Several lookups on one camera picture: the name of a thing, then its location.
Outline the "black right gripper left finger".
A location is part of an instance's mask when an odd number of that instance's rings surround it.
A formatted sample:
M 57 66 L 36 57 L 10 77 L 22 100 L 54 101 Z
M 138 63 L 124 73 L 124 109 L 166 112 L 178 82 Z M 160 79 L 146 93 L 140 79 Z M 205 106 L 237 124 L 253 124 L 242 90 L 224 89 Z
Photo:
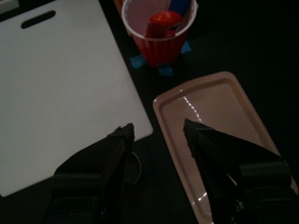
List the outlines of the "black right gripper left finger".
M 41 224 L 120 224 L 120 200 L 133 141 L 134 126 L 129 123 L 58 166 Z

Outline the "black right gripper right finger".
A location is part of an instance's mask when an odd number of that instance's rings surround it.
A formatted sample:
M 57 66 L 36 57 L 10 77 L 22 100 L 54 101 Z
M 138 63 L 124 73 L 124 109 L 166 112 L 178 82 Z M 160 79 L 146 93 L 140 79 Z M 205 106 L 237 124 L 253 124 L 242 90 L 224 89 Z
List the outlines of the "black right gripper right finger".
M 299 224 L 299 194 L 283 158 L 198 122 L 185 120 L 182 132 L 213 224 Z

